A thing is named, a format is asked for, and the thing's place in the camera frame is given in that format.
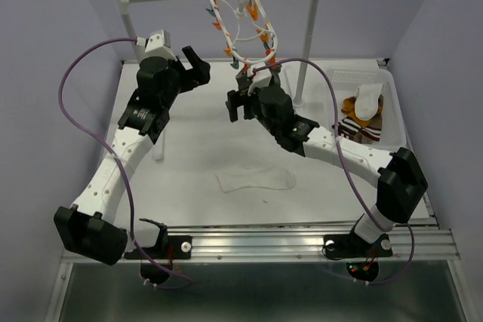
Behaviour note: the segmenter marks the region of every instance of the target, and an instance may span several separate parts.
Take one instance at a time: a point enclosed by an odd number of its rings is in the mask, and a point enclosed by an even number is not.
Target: purple cable
[[[287,58],[285,60],[279,60],[278,62],[270,63],[270,64],[267,64],[266,66],[256,68],[256,69],[254,69],[254,73],[261,71],[263,69],[268,69],[268,68],[271,68],[273,66],[278,66],[280,64],[287,63],[287,62],[307,63],[320,72],[320,74],[324,78],[325,82],[327,83],[327,86],[329,87],[329,91],[331,92],[332,103],[333,103],[333,106],[334,106],[334,136],[338,135],[339,134],[339,110],[337,109],[337,100],[335,98],[334,87],[332,87],[331,80],[329,79],[327,74],[325,74],[324,70],[322,68],[320,68],[319,66],[317,66],[314,62],[312,62],[311,60],[306,60],[304,58]],[[376,227],[378,227],[383,232],[390,232],[391,230],[383,228],[382,225],[379,224],[379,222],[376,220],[376,218],[374,218],[374,215],[372,215],[372,213],[369,210],[367,204],[364,202],[364,199],[362,198],[362,196],[359,193],[357,187],[355,186],[354,180],[352,180],[352,176],[350,175],[349,168],[347,167],[346,159],[343,156],[342,149],[340,148],[339,142],[336,141],[335,146],[337,148],[337,154],[339,155],[340,165],[342,166],[342,169],[343,169],[344,173],[346,174],[347,181],[349,182],[349,185],[350,185],[352,191],[354,192],[355,197],[357,198],[358,202],[361,204],[362,209],[364,209],[364,212],[369,216],[369,218],[376,225]],[[408,227],[409,233],[411,235],[411,253],[409,254],[409,258],[408,258],[408,261],[406,262],[406,265],[404,266],[404,268],[398,274],[394,275],[393,277],[388,278],[384,281],[372,282],[371,284],[384,284],[384,283],[387,283],[387,282],[390,282],[390,281],[394,281],[395,279],[398,279],[399,277],[401,277],[406,272],[406,270],[408,269],[408,266],[411,264],[411,261],[413,260],[413,257],[414,257],[415,240],[414,240],[414,233],[413,233],[411,226],[409,224],[406,224],[406,226]]]
[[[72,62],[72,64],[69,66],[69,68],[67,68],[66,72],[64,73],[64,75],[62,77],[62,81],[60,81],[59,93],[58,93],[59,107],[60,107],[60,111],[62,111],[63,115],[66,116],[66,118],[70,121],[71,124],[73,124],[75,127],[77,127],[80,131],[82,131],[82,132],[88,134],[89,136],[91,136],[92,138],[94,138],[98,143],[100,143],[103,146],[103,148],[105,148],[110,154],[115,156],[114,161],[118,165],[119,172],[121,173],[122,181],[125,184],[126,193],[128,194],[129,208],[131,210],[131,218],[130,218],[130,222],[129,222],[129,229],[130,229],[129,235],[130,235],[132,241],[134,242],[134,246],[140,252],[141,256],[143,256],[143,258],[150,261],[155,267],[157,267],[158,269],[160,269],[164,273],[167,273],[169,275],[173,275],[174,277],[178,277],[178,278],[184,279],[185,281],[188,281],[187,284],[180,286],[180,287],[163,287],[163,286],[155,286],[155,284],[151,284],[151,283],[149,283],[149,284],[154,286],[155,288],[157,288],[159,290],[179,290],[181,288],[185,288],[185,287],[188,287],[189,285],[191,285],[193,283],[193,280],[190,277],[188,277],[184,274],[176,273],[175,271],[171,271],[170,269],[165,268],[163,265],[160,265],[159,263],[157,263],[153,258],[151,258],[143,250],[143,248],[136,241],[136,238],[134,236],[134,198],[133,198],[133,192],[131,190],[131,184],[129,183],[129,178],[128,178],[128,175],[126,174],[126,170],[124,169],[124,166],[122,166],[121,161],[117,158],[117,154],[112,149],[112,147],[108,143],[106,143],[106,141],[103,140],[103,138],[101,136],[97,135],[95,132],[93,132],[93,131],[87,129],[86,127],[82,126],[81,124],[79,124],[67,112],[66,107],[63,104],[63,98],[62,98],[63,88],[64,88],[64,85],[66,84],[67,77],[69,76],[70,72],[74,69],[74,67],[77,66],[77,64],[82,59],[84,59],[89,53],[95,51],[96,49],[98,49],[98,48],[100,48],[104,45],[117,43],[117,42],[120,42],[120,41],[130,41],[132,43],[136,43],[137,39],[135,39],[135,38],[114,38],[114,39],[110,39],[108,41],[102,41],[101,43],[98,43],[98,44],[90,47],[89,49],[87,49],[84,53],[82,53],[80,56],[78,56]]]

